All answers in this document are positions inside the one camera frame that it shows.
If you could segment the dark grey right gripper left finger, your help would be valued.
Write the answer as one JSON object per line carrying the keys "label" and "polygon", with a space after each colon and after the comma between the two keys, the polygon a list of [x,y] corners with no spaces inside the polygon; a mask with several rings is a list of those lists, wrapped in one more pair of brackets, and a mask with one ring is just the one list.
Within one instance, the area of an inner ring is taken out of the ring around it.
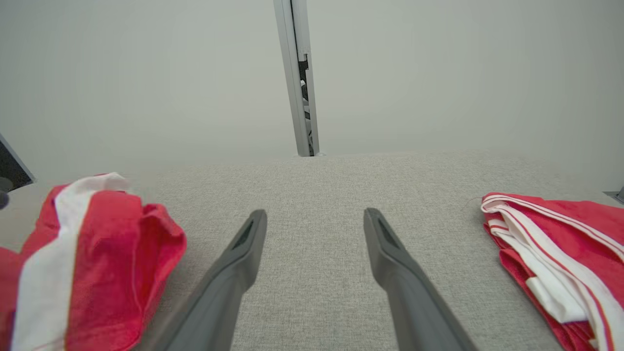
{"label": "dark grey right gripper left finger", "polygon": [[267,213],[252,211],[147,350],[229,351],[242,297],[256,282],[266,234]]}

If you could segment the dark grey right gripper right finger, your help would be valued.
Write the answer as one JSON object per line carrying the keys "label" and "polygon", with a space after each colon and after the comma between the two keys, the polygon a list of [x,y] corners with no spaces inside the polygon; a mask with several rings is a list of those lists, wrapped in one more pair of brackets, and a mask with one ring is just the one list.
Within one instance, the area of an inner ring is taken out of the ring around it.
{"label": "dark grey right gripper right finger", "polygon": [[388,296],[399,350],[475,351],[459,320],[381,211],[365,209],[363,228],[372,275]]}

